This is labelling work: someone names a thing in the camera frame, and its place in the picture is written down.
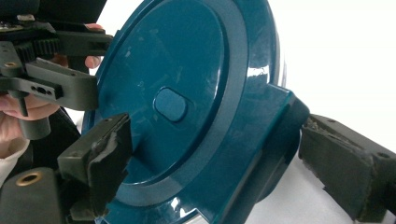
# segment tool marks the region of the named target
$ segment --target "teal lid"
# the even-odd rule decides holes
[[[131,117],[134,155],[105,219],[226,220],[244,186],[258,190],[244,197],[251,209],[294,155],[308,115],[275,85],[278,56],[265,1],[144,1],[114,37],[97,72],[99,108],[84,118],[87,132],[112,115]],[[289,143],[274,137],[282,125]],[[268,167],[253,185],[264,154]]]

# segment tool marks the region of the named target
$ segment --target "finger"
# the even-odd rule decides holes
[[[63,67],[68,67],[69,63],[67,61],[67,57],[61,54],[55,53],[53,58],[50,60],[53,63],[57,63]]]
[[[85,66],[88,68],[95,68],[99,66],[101,62],[101,58],[97,56],[88,56],[87,59],[85,59]]]
[[[89,30],[103,30],[103,26],[96,24],[96,23],[87,23],[85,24]]]
[[[0,111],[0,142],[9,141],[22,136],[18,120]]]
[[[32,94],[25,97],[24,101],[27,109],[49,104],[48,102],[36,98]],[[18,99],[15,99],[10,95],[0,96],[0,110],[20,110],[20,103]]]
[[[59,109],[58,105],[52,105],[52,104],[43,105],[40,107],[29,109],[28,117],[24,117],[19,110],[4,110],[3,112],[17,119],[36,120],[36,119],[46,118],[49,115],[55,113],[58,109]]]

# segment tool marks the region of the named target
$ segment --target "white surface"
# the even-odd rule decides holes
[[[107,1],[114,34],[141,1]],[[396,1],[273,0],[288,62],[287,88],[311,109],[396,151]],[[295,159],[247,223],[349,224],[347,214]],[[383,223],[393,224],[388,214]]]

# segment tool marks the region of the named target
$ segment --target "round lid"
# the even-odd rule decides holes
[[[262,0],[144,1],[114,37],[97,72],[99,108],[83,124],[87,132],[100,119],[131,117],[134,155],[116,200],[150,206],[183,190],[255,88],[247,78],[276,84],[278,67]]]

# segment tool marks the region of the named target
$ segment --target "person's hand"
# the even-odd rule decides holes
[[[90,29],[102,29],[102,26],[98,24],[87,24],[87,27]],[[63,55],[55,55],[52,61],[67,66],[67,58]],[[89,56],[85,64],[89,68],[95,68],[99,66],[100,62],[99,57]],[[28,117],[24,117],[21,114],[17,99],[12,98],[8,94],[0,94],[0,159],[10,155],[7,149],[13,139],[23,137],[18,119],[43,119],[59,109],[58,105],[42,101],[33,95],[25,97],[25,102]]]

